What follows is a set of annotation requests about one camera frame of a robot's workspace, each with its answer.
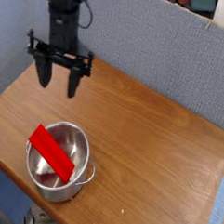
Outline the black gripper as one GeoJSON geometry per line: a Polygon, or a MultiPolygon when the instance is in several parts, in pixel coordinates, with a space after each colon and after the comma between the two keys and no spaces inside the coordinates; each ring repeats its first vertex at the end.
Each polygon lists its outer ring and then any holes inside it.
{"type": "Polygon", "coordinates": [[[87,51],[78,39],[79,10],[50,9],[48,42],[35,36],[30,30],[28,53],[33,55],[39,83],[46,88],[52,75],[52,64],[71,71],[68,80],[69,98],[74,97],[80,79],[91,75],[94,54],[87,51]]]}

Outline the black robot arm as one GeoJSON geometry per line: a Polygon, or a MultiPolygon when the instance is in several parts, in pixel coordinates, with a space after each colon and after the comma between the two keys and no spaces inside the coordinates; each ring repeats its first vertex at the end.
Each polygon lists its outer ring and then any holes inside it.
{"type": "Polygon", "coordinates": [[[68,80],[69,98],[74,97],[83,76],[90,76],[95,55],[82,45],[78,29],[87,29],[93,21],[93,13],[87,0],[49,0],[48,11],[49,43],[34,36],[30,30],[28,53],[33,55],[39,83],[46,88],[52,75],[52,64],[70,70],[68,80]],[[79,23],[81,3],[90,12],[90,22],[86,26],[79,23]]]}

